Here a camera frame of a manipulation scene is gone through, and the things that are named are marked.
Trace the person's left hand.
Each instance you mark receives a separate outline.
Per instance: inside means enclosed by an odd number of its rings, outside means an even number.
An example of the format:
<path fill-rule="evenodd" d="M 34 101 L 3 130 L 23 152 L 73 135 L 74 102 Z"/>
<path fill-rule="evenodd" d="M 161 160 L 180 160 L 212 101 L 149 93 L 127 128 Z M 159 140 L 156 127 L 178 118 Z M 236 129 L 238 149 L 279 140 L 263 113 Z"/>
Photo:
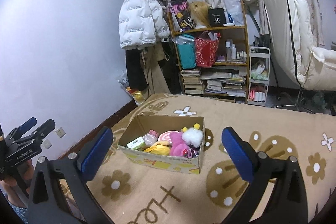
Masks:
<path fill-rule="evenodd" d="M 26 168 L 26 171 L 24 174 L 22 174 L 22 179 L 25 181 L 31 180 L 33 178 L 34 174 L 34 166 L 32 163 L 32 160 L 26 161 L 23 166 Z M 1 186 L 4 188 L 12 188 L 17 185 L 17 180 L 15 179 L 15 176 L 17 175 L 17 171 L 10 172 L 9 174 L 6 174 L 1 180 Z"/>

